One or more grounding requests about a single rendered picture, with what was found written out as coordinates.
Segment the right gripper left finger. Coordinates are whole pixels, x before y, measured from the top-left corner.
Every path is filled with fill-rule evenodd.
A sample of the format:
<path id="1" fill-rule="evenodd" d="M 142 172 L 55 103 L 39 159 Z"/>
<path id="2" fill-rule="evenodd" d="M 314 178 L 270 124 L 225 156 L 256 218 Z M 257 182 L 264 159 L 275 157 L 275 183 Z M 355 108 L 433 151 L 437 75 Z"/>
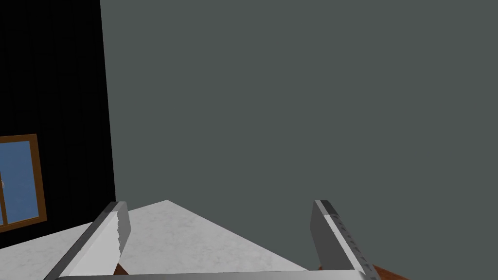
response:
<path id="1" fill-rule="evenodd" d="M 44 280 L 113 275 L 131 232 L 126 202 L 110 202 Z"/>

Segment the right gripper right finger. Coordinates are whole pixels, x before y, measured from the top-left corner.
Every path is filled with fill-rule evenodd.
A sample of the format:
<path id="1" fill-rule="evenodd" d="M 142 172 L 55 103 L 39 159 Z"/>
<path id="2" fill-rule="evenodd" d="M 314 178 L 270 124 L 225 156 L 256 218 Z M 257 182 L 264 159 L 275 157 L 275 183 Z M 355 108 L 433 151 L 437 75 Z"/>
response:
<path id="1" fill-rule="evenodd" d="M 362 280 L 381 280 L 329 201 L 314 201 L 310 231 L 324 270 L 355 270 Z"/>

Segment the brown framed window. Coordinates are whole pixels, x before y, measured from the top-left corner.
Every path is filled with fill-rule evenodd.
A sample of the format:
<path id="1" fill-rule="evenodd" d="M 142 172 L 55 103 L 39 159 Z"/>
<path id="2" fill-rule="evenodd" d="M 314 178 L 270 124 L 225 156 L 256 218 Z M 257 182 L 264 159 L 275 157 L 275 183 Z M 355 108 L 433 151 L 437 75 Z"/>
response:
<path id="1" fill-rule="evenodd" d="M 36 134 L 0 137 L 0 233 L 47 221 Z"/>

